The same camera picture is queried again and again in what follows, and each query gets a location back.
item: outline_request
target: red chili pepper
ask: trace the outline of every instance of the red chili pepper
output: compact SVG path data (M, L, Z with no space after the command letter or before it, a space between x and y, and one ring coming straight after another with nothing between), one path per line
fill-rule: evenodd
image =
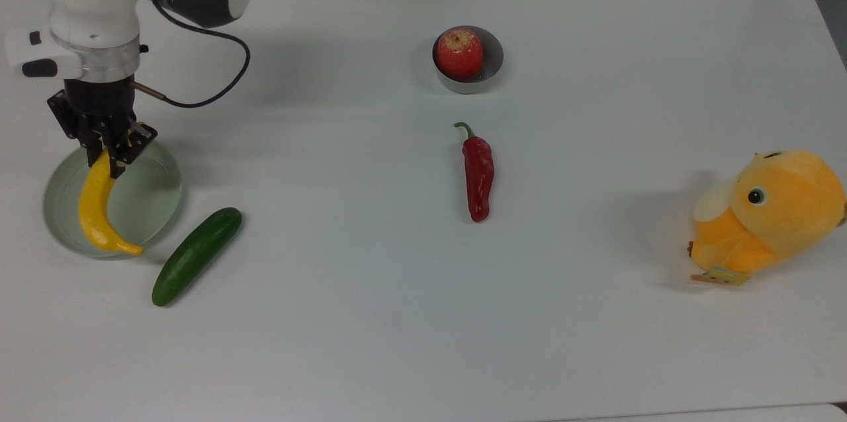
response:
M465 155L465 181L468 185L468 210L474 222L482 222L488 217L488 198L491 183L494 182L494 160L491 159L491 147L485 139L474 135L471 127L465 123L453 126L468 130L468 139L462 145Z

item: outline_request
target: pepper stem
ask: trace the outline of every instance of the pepper stem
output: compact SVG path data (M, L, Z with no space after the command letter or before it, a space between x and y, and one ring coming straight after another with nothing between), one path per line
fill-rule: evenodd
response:
M468 139L473 138L474 136L476 136L476 135L474 134L474 132L472 132L471 127L470 127L470 126L468 126L468 123L463 123L462 121L459 121L458 123L454 124L454 125L453 125L453 127L455 127L455 128L464 128L464 129L468 132Z

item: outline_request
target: black cable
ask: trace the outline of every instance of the black cable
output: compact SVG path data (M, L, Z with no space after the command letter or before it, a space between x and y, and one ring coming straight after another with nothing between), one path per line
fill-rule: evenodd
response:
M210 97L209 99L197 102L197 103L181 103L181 102L169 99L169 97L166 97L166 96L161 96L162 101L169 103L169 105L178 106L178 108L200 108L200 106L206 106L211 102L217 101L221 96L224 96L227 93L227 91L231 90L232 87L235 87L235 85L236 85L236 83L238 83L239 79L241 79L242 76L244 76L244 73L247 71L247 67L250 64L250 48L249 48L249 46L247 46L247 44L244 42L244 40L242 40L241 38L238 38L237 36L231 36L229 34L221 33L220 31L206 30L206 29L202 29L202 28L199 28L199 27L194 27L194 25L185 24L185 23L178 21L177 19L173 18L171 15L169 15L169 13L165 12L164 9L161 8L161 5L159 5L158 0L150 0L150 2L154 3L154 7L156 8L156 10L158 10L159 13L161 13L161 15L163 15L164 18L167 19L167 21L169 21L172 24L175 24L178 27L184 28L185 30L196 31L197 33L202 33L203 35L217 36L217 37L220 37L220 38L225 38L227 40L232 40L233 42L238 43L239 45L242 46L242 48L244 48L244 64L242 66L242 69L239 70L238 75L236 75L236 77L232 79L230 84L227 85L223 90L221 90L217 95Z

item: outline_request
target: toy tag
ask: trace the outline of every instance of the toy tag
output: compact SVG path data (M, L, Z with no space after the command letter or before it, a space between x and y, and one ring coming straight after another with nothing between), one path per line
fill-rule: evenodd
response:
M732 271L731 269L726 269L723 267L711 267L709 271L705 272L704 274L691 275L691 280L702 281L702 283L730 284L730 286L742 286L742 284L747 283L747 280L750 280L750 275L738 273L737 271Z

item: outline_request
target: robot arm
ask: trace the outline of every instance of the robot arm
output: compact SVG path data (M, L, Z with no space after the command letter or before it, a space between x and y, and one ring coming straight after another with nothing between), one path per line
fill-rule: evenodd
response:
M238 19L249 0L154 0L201 27ZM132 163L156 130L139 124L133 112L140 54L138 0L50 0L49 18L10 30L9 63L21 75L64 79L48 100L68 138L88 151L89 165L103 147L112 178Z

